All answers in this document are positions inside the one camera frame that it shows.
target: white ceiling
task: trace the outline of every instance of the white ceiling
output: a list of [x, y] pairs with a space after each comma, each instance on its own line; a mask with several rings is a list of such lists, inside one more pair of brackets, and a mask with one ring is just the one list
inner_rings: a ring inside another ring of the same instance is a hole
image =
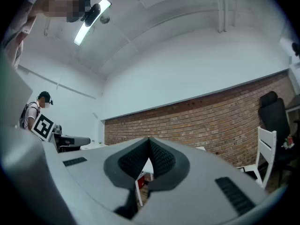
[[[91, 0], [91, 4], [101, 0]], [[63, 47], [95, 74], [108, 76], [125, 66], [132, 57], [155, 44], [182, 33], [213, 27], [218, 29], [217, 0], [164, 0], [146, 8], [139, 0], [109, 0], [105, 12], [111, 21], [97, 21], [80, 46], [73, 43], [82, 22], [51, 20], [48, 36], [56, 37]], [[236, 0], [228, 0], [228, 25], [234, 23]], [[256, 0], [237, 0], [237, 26], [252, 26]], [[45, 27], [45, 18], [39, 26]]]

